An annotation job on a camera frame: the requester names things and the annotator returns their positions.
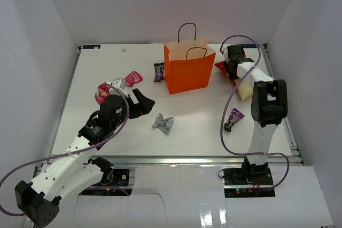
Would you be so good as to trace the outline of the silver snack packet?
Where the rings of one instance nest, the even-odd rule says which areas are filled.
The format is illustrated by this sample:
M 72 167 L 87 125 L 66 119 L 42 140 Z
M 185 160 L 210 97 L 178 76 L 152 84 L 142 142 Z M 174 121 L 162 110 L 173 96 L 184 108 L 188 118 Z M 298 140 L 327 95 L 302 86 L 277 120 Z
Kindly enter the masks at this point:
M 164 119 L 163 115 L 159 113 L 152 125 L 152 129 L 159 129 L 165 134 L 169 134 L 174 123 L 174 117 L 167 117 Z

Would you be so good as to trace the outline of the small pink snack packet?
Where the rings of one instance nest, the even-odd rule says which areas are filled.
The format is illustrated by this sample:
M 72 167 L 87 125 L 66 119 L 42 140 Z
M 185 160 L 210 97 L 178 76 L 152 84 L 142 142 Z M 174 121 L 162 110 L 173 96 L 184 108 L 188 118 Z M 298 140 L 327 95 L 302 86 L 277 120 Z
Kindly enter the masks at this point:
M 125 77 L 125 84 L 128 87 L 133 87 L 134 84 L 141 83 L 142 81 L 142 76 L 135 70 Z

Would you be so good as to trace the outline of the brown M&M's candy packet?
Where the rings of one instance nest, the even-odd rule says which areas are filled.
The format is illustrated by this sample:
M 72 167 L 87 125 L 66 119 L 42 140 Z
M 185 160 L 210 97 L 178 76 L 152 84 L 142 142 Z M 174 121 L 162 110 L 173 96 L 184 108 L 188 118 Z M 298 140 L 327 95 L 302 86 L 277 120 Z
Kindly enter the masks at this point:
M 165 80 L 165 63 L 164 62 L 155 63 L 154 71 L 155 71 L 154 82 L 161 82 Z

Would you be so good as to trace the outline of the orange and cream chips bag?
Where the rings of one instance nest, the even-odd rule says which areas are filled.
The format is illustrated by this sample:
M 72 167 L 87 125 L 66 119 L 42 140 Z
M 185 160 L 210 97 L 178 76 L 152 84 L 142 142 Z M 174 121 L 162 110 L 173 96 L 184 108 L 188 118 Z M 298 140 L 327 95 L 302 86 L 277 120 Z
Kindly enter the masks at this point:
M 225 63 L 225 61 L 220 61 L 220 62 L 215 63 L 214 66 L 216 68 L 218 68 L 224 75 L 226 75 L 228 77 L 229 81 L 231 82 L 231 84 L 235 87 L 236 84 L 240 81 L 240 79 L 237 78 L 234 81 L 231 80 L 226 69 L 225 69 L 225 67 L 224 67 L 224 65 L 223 65 L 224 63 Z M 239 87 L 237 88 L 237 91 L 238 91 L 238 94 L 239 94 L 241 100 L 245 100 L 245 99 L 249 98 L 253 93 L 252 88 L 245 81 L 243 81 L 239 85 Z

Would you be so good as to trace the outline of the large pink Himalaya snack bag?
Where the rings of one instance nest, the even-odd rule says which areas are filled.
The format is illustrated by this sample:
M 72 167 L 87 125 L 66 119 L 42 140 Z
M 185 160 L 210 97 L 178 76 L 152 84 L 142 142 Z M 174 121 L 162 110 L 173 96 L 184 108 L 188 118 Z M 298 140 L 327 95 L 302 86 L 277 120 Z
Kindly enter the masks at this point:
M 97 91 L 95 93 L 95 100 L 96 102 L 101 105 L 105 98 L 109 95 L 111 95 L 111 87 L 109 86 L 109 82 L 104 82 L 102 84 L 100 84 L 97 88 Z

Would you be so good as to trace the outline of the purple candy packet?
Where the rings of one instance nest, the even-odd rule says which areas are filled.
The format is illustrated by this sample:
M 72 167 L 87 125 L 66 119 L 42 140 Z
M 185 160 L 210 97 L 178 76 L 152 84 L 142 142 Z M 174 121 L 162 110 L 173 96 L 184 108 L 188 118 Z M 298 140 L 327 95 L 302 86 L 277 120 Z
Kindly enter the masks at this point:
M 227 132 L 231 132 L 232 127 L 237 123 L 239 120 L 244 118 L 244 114 L 240 112 L 238 109 L 233 108 L 227 122 L 224 124 L 224 130 Z

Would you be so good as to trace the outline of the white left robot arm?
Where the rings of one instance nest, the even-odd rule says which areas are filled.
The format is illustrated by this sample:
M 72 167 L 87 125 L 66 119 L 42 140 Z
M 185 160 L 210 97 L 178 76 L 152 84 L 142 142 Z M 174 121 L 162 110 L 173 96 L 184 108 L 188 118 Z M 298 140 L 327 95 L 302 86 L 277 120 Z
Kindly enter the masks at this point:
M 93 184 L 112 181 L 113 166 L 104 158 L 93 156 L 111 140 L 128 119 L 152 111 L 155 101 L 133 90 L 137 99 L 118 90 L 100 104 L 79 130 L 69 148 L 41 174 L 29 182 L 20 181 L 14 188 L 18 208 L 37 227 L 46 227 L 59 213 L 59 206 Z

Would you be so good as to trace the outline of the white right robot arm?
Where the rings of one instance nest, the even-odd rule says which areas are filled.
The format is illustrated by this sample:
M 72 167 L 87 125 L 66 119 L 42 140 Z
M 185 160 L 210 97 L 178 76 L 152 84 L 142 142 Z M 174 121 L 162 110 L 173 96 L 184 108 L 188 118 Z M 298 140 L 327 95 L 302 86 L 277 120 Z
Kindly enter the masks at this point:
M 257 68 L 247 58 L 241 44 L 228 46 L 224 52 L 228 76 L 240 79 L 252 88 L 251 116 L 253 136 L 242 164 L 242 180 L 255 184 L 268 169 L 267 154 L 273 134 L 287 116 L 287 88 L 284 80 L 276 80 Z

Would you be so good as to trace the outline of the orange paper bag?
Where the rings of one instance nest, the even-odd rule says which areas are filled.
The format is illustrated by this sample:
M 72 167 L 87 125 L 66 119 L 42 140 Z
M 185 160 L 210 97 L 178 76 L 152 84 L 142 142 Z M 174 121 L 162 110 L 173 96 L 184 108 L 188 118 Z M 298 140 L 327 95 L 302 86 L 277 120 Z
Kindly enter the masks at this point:
M 169 94 L 197 90 L 208 86 L 216 51 L 208 46 L 208 37 L 197 37 L 197 26 L 187 22 L 180 26 L 194 26 L 194 36 L 164 44 L 165 80 Z

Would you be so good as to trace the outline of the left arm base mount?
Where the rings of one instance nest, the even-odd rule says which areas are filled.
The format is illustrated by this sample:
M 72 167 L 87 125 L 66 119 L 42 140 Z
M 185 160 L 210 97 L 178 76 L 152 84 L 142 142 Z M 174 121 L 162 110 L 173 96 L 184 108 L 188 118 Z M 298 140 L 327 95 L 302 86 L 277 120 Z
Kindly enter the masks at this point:
M 105 180 L 91 185 L 79 195 L 84 196 L 130 196 L 129 169 L 114 169 Z

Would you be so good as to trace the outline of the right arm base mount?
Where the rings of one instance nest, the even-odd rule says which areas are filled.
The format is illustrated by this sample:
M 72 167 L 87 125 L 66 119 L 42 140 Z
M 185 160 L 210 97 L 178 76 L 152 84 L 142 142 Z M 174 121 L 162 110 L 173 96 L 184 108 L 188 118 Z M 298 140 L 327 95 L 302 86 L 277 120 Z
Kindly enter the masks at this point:
M 223 180 L 226 199 L 274 198 L 273 177 L 268 168 L 265 175 L 245 178 L 242 168 L 221 169 L 218 177 Z

